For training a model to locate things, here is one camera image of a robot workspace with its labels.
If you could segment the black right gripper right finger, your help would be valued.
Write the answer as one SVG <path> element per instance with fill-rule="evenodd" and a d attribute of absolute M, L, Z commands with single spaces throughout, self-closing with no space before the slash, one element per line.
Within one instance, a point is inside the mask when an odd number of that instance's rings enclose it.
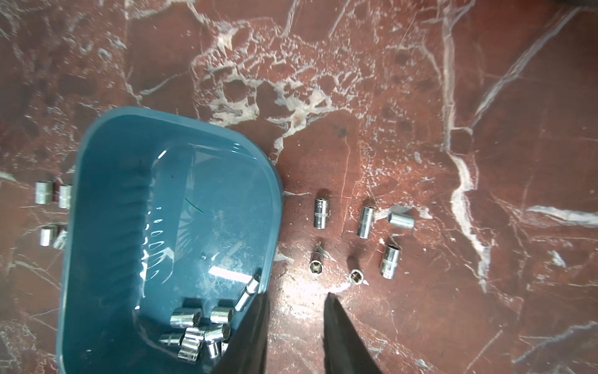
<path fill-rule="evenodd" d="M 338 297 L 329 293 L 324 305 L 326 373 L 380 373 Z"/>

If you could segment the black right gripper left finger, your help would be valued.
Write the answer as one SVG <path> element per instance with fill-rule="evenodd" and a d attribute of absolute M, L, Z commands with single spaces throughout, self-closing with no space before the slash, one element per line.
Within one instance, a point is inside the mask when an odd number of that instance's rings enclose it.
<path fill-rule="evenodd" d="M 269 296 L 258 293 L 213 372 L 265 373 L 269 320 Z"/>

